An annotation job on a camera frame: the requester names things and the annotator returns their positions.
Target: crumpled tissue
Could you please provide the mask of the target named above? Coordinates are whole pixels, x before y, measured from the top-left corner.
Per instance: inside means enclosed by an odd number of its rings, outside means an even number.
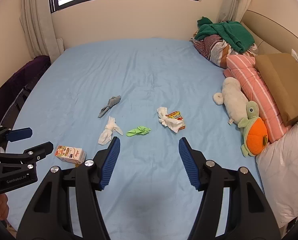
[[[116,120],[113,117],[109,116],[108,123],[105,126],[105,130],[100,134],[98,143],[101,144],[101,145],[105,145],[109,141],[111,141],[112,140],[112,138],[111,138],[112,131],[117,131],[118,133],[123,135],[122,130],[116,124]]]
[[[159,107],[156,111],[158,112],[159,122],[163,126],[169,127],[175,133],[177,133],[181,127],[185,126],[183,119],[178,120],[178,119],[174,119],[174,118],[168,118],[166,116],[168,114],[166,107]]]

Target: green towel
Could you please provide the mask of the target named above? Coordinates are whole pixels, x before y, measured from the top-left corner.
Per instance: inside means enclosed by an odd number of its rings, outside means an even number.
[[[198,28],[200,28],[204,24],[211,24],[212,21],[210,21],[207,17],[202,17],[200,20],[198,20]]]
[[[238,53],[246,52],[254,44],[254,38],[241,23],[230,21],[202,25],[195,39],[200,41],[213,34],[221,36]]]
[[[131,136],[134,136],[134,135],[136,135],[136,134],[142,134],[142,135],[145,135],[145,134],[149,133],[149,131],[151,131],[151,129],[148,128],[148,127],[145,127],[145,126],[138,126],[137,128],[132,129],[132,130],[130,130],[129,132],[127,132],[127,136],[128,136],[128,137],[131,137]]]

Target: snack box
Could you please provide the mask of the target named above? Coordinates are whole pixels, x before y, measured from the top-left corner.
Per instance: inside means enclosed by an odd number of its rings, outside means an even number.
[[[85,161],[86,152],[81,148],[59,145],[55,156],[64,162],[81,164]]]

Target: orange plush toy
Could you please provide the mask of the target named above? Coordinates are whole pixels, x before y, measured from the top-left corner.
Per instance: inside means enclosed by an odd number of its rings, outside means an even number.
[[[244,128],[244,143],[241,151],[244,157],[248,154],[252,157],[260,154],[268,143],[268,131],[263,120],[259,117],[259,107],[254,101],[250,101],[246,106],[248,118],[243,118],[239,128]]]

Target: white plush toy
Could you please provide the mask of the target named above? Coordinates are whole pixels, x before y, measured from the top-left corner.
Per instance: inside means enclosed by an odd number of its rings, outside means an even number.
[[[215,93],[213,101],[217,105],[224,103],[230,119],[238,124],[242,118],[248,118],[246,105],[248,99],[241,92],[241,85],[235,78],[228,77],[222,84],[222,93]]]

